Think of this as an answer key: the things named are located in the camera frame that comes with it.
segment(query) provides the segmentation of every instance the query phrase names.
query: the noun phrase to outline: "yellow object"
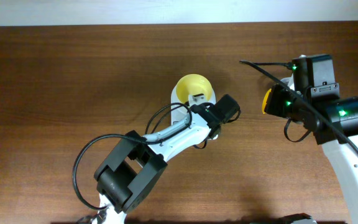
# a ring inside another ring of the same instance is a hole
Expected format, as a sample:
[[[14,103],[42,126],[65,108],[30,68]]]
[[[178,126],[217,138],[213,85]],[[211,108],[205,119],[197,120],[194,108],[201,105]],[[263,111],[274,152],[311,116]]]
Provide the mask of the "yellow object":
[[[212,96],[212,86],[202,75],[189,74],[182,77],[177,84],[177,97],[181,103],[189,101],[189,95],[204,94],[207,101]]]
[[[264,102],[262,103],[262,113],[265,114],[265,108],[266,108],[266,104],[267,104],[267,98],[269,98],[269,94],[272,91],[272,89],[267,90],[265,98],[264,98]]]

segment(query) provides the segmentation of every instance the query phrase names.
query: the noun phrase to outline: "wooden table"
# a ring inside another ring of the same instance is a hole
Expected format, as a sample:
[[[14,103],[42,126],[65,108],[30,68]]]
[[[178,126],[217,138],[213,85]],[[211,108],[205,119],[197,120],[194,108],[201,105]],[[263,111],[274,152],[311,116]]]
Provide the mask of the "wooden table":
[[[206,149],[172,159],[128,219],[249,221],[305,212],[350,221],[321,147],[312,136],[297,144],[284,138],[285,120],[261,113],[272,82],[238,63],[320,53],[332,54],[342,97],[358,96],[358,22],[0,27],[0,223],[70,223],[92,213],[71,183],[80,149],[101,134],[143,133],[189,73],[207,77],[217,98],[233,96],[242,116]],[[291,128],[293,138],[304,131]],[[93,172],[116,143],[97,143],[80,164],[80,190],[94,205]]]

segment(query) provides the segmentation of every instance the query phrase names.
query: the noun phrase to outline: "led indicator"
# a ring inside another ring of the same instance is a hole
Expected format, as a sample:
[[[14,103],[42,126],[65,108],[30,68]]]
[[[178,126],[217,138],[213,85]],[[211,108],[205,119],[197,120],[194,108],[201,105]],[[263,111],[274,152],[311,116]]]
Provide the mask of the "led indicator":
[[[347,113],[346,113],[346,111],[344,111],[344,110],[341,110],[341,111],[339,111],[339,115],[340,116],[345,116]]]

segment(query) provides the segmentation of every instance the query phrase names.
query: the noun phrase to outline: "white wall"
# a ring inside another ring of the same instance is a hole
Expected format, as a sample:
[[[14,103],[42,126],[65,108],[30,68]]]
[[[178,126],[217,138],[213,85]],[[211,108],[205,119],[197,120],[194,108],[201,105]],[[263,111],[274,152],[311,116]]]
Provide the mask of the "white wall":
[[[0,0],[0,26],[358,20],[358,0]]]

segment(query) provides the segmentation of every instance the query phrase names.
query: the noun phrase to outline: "brown wooden surface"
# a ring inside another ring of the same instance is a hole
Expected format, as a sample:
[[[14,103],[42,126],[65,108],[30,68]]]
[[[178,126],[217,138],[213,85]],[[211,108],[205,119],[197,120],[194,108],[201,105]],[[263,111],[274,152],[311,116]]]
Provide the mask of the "brown wooden surface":
[[[272,82],[238,63],[320,53],[333,55],[342,97],[358,95],[358,22],[0,27],[0,223],[73,222],[91,213],[71,184],[80,149],[100,134],[143,133],[188,73],[206,76],[218,98],[232,95],[242,116],[205,150],[172,159],[130,219],[305,212],[349,221],[321,147],[311,136],[298,144],[284,138],[285,120],[260,109]],[[292,128],[293,138],[303,134]],[[95,205],[93,172],[116,143],[97,143],[80,164],[80,190]]]

